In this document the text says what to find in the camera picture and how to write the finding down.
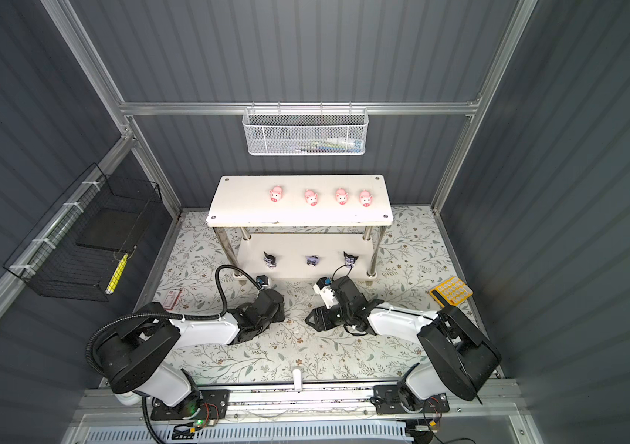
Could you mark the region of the pink pig toy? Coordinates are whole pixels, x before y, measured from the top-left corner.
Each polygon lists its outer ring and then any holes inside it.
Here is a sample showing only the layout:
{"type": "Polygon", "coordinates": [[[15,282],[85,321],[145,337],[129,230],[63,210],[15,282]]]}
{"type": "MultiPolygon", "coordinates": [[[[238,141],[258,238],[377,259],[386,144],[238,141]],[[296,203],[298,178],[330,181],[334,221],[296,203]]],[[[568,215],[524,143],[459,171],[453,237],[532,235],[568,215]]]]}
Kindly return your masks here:
{"type": "Polygon", "coordinates": [[[363,207],[370,207],[372,205],[373,196],[372,194],[364,190],[359,195],[359,202],[363,207]]]}
{"type": "Polygon", "coordinates": [[[349,194],[345,189],[340,188],[335,192],[335,200],[339,205],[346,205],[348,203],[348,198],[349,194]]]}
{"type": "Polygon", "coordinates": [[[318,205],[319,203],[319,196],[317,192],[313,190],[306,190],[304,194],[304,198],[305,198],[306,203],[310,206],[315,206],[315,205],[318,205]]]}
{"type": "Polygon", "coordinates": [[[271,201],[276,203],[276,202],[279,202],[283,198],[284,191],[282,187],[275,186],[274,188],[270,190],[269,194],[270,194],[271,201]]]}

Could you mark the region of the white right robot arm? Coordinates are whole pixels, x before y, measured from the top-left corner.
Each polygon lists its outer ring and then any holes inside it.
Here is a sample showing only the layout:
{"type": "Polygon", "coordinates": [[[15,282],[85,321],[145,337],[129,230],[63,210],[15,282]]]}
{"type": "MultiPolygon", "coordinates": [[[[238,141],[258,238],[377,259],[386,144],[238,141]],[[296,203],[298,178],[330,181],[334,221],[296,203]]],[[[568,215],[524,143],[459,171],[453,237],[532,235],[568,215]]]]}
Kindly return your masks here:
{"type": "Polygon", "coordinates": [[[349,277],[322,277],[313,290],[324,305],[311,311],[306,324],[322,332],[343,327],[353,336],[378,335],[412,342],[422,348],[427,361],[415,364],[388,394],[372,399],[378,409],[397,408],[418,413],[431,405],[435,412],[447,410],[446,395],[474,401],[489,377],[501,364],[501,353],[466,316],[459,305],[472,290],[459,277],[452,277],[430,291],[437,311],[418,311],[367,300],[349,277]]]}

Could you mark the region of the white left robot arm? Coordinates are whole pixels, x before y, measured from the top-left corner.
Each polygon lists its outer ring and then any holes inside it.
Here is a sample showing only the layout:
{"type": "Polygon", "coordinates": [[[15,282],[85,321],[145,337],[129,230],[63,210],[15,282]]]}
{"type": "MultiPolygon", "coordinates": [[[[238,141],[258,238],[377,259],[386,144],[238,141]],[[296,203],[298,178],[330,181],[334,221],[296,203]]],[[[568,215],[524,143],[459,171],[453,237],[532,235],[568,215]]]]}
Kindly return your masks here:
{"type": "Polygon", "coordinates": [[[284,297],[260,290],[254,302],[228,309],[216,318],[190,320],[149,303],[97,330],[89,339],[89,365],[108,380],[118,397],[135,394],[176,410],[183,418],[204,411],[197,384],[166,358],[178,349],[198,345],[236,345],[285,320],[284,297]]]}

